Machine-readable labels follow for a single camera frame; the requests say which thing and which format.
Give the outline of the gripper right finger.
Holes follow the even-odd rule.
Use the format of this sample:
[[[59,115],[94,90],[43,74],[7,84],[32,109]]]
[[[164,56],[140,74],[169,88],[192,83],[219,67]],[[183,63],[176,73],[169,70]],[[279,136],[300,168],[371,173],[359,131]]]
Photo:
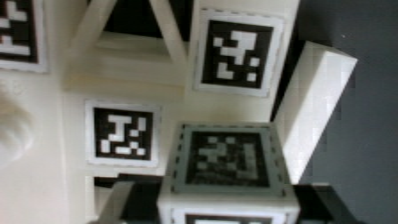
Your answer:
[[[363,224],[331,185],[295,185],[300,204],[297,224]]]

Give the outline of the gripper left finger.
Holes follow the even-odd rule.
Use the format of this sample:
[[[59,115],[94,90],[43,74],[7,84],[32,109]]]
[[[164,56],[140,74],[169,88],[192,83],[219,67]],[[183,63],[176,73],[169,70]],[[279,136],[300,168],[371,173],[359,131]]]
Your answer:
[[[123,211],[133,185],[133,182],[117,182],[114,184],[98,219],[89,224],[126,224]]]

